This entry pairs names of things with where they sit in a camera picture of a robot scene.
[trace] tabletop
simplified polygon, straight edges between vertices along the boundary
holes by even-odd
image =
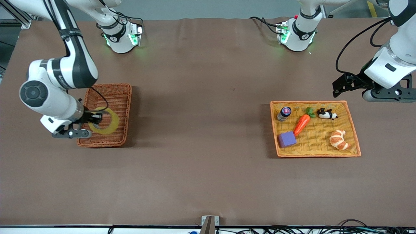
[[[97,84],[133,86],[127,142],[108,149],[52,138],[19,100],[33,60],[65,55],[53,24],[33,22],[0,85],[0,224],[194,224],[219,215],[223,225],[414,226],[415,104],[369,103],[360,91],[332,97],[339,51],[376,21],[324,19],[303,52],[253,20],[146,21],[143,47],[127,54],[112,52],[95,22],[79,22]],[[375,43],[395,32],[386,25]],[[341,69],[358,72],[375,54],[370,34],[350,45]],[[272,100],[347,100],[362,157],[277,158]]]

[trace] blue cube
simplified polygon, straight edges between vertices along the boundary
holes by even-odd
[[[296,138],[293,131],[285,132],[279,135],[279,144],[281,148],[289,147],[296,144]]]

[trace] tray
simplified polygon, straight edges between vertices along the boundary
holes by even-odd
[[[286,121],[280,122],[276,117],[283,107],[290,107],[292,109],[292,114]],[[284,132],[293,131],[300,116],[305,113],[305,110],[308,107],[312,107],[315,112],[319,110],[319,108],[332,109],[332,113],[336,113],[338,118],[335,120],[321,119],[318,116],[312,118],[309,124],[296,137],[297,143],[295,145],[280,148],[277,136]],[[355,132],[354,123],[346,101],[271,101],[270,110],[278,157],[361,156],[357,133]],[[344,135],[345,141],[351,145],[347,150],[338,150],[329,143],[331,133],[341,129],[346,132]]]
[[[119,126],[115,132],[108,135],[93,132],[90,138],[77,139],[77,145],[81,147],[117,147],[123,145],[127,139],[129,126],[131,85],[125,83],[100,84],[94,85],[93,88],[107,99],[109,108],[118,115]],[[95,110],[98,107],[105,107],[106,103],[94,90],[88,89],[85,94],[84,106],[89,110]],[[98,126],[103,129],[110,122],[111,116],[103,115],[103,120]],[[83,128],[91,130],[88,124],[84,124]]]

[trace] toy croissant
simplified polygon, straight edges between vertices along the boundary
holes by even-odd
[[[345,142],[344,137],[343,137],[344,134],[345,134],[344,130],[333,131],[331,134],[331,137],[329,138],[331,145],[340,150],[348,149],[350,145]]]

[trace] carrot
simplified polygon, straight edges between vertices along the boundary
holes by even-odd
[[[309,123],[311,118],[316,117],[311,107],[306,108],[305,112],[306,114],[300,117],[299,122],[297,123],[295,129],[293,130],[293,134],[295,135],[295,137],[297,137],[299,133],[306,127],[306,125]]]

